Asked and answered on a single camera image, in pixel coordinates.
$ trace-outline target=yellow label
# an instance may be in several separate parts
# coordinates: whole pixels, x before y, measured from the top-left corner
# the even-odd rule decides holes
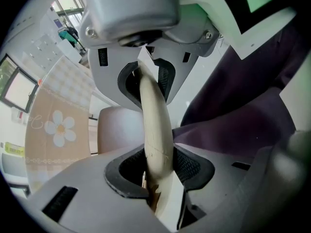
[[[14,145],[14,144],[9,143],[9,142],[5,143],[4,150],[7,153],[25,157],[25,148],[24,147],[21,147],[21,146],[18,146],[18,145]]]

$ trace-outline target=screw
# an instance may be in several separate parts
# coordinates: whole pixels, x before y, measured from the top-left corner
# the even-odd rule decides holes
[[[86,28],[86,36],[92,38],[92,39],[96,39],[97,38],[97,34],[95,32],[95,30],[93,28],[91,28],[90,26],[88,26]]]
[[[213,37],[213,34],[212,34],[211,31],[206,30],[206,31],[204,32],[204,39],[210,40],[212,37]]]

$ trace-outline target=purple fabric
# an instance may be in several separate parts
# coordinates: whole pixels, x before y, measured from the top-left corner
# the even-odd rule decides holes
[[[174,142],[211,151],[254,157],[258,149],[295,131],[279,88],[271,88],[250,103],[215,119],[173,131]]]
[[[241,60],[229,47],[191,102],[174,141],[202,149],[254,156],[295,131],[279,93],[310,49],[288,24]]]

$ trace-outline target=flower decal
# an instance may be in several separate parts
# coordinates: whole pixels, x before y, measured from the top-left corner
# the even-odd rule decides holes
[[[67,117],[63,121],[63,114],[61,111],[53,112],[53,122],[46,121],[44,129],[46,133],[53,134],[53,142],[57,147],[62,147],[65,144],[65,139],[73,142],[76,139],[74,131],[70,130],[74,126],[74,119]]]

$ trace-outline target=black vent slot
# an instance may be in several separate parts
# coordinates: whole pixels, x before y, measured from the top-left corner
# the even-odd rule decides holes
[[[189,61],[189,58],[190,58],[190,53],[189,53],[189,52],[185,52],[184,59],[183,59],[183,63],[188,62],[188,61]]]
[[[98,49],[98,58],[99,58],[99,65],[101,67],[107,67],[108,66],[107,48]]]
[[[244,164],[244,163],[241,163],[241,162],[235,162],[232,164],[232,166],[236,167],[236,168],[239,168],[239,169],[243,169],[243,170],[248,170],[251,165],[249,164]]]
[[[42,210],[50,219],[58,222],[78,189],[64,186]]]

